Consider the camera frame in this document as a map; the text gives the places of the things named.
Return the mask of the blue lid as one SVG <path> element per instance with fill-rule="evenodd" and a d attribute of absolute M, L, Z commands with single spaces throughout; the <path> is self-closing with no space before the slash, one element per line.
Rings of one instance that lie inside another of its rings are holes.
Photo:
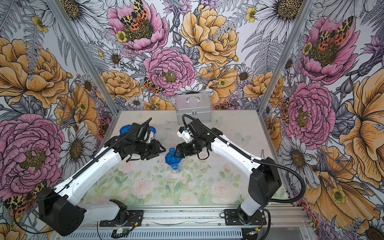
<path fill-rule="evenodd" d="M 125 125 L 125 126 L 121 127 L 120 128 L 120 135 L 128 133 L 131 129 L 131 126 L 132 125 Z"/>
<path fill-rule="evenodd" d="M 155 135 L 156 134 L 156 129 L 154 128 L 154 127 L 152 127 L 152 126 L 150 126 L 150 131 Z"/>
<path fill-rule="evenodd" d="M 166 164 L 171 166 L 177 166 L 181 162 L 181 158 L 179 155 L 175 156 L 176 149 L 175 148 L 170 148 L 169 152 L 166 154 L 165 161 Z"/>

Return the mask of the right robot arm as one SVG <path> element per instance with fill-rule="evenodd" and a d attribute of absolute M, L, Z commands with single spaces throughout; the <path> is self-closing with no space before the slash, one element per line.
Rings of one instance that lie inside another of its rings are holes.
<path fill-rule="evenodd" d="M 238 207 L 238 218 L 248 224 L 256 211 L 262 210 L 272 199 L 282 182 L 278 166 L 271 158 L 262 159 L 237 146 L 216 128 L 209 129 L 198 119 L 180 127 L 177 135 L 183 142 L 176 147 L 175 157 L 199 155 L 204 149 L 218 154 L 236 167 L 249 179 L 249 195 Z"/>

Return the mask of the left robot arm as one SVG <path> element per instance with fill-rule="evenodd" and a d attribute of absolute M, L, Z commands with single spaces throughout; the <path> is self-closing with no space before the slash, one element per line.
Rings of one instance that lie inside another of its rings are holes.
<path fill-rule="evenodd" d="M 87 191 L 112 167 L 133 155 L 150 160 L 166 149 L 155 139 L 150 120 L 133 123 L 128 132 L 108 140 L 104 147 L 80 170 L 56 185 L 37 194 L 38 217 L 61 236 L 73 233 L 80 226 L 107 221 L 122 226 L 128 221 L 127 206 L 110 199 L 107 203 L 80 205 Z"/>

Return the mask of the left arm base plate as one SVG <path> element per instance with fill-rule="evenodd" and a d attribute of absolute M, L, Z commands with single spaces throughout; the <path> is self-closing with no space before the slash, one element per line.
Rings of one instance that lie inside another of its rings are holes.
<path fill-rule="evenodd" d="M 127 210 L 125 214 L 120 214 L 114 220 L 101 221 L 100 227 L 140 227 L 142 225 L 143 210 Z"/>

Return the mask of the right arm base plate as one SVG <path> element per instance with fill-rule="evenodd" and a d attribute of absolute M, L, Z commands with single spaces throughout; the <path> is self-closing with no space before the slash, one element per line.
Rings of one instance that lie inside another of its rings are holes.
<path fill-rule="evenodd" d="M 224 209 L 220 217 L 227 226 L 264 226 L 267 224 L 265 214 L 257 210 L 252 216 L 247 215 L 240 208 Z"/>

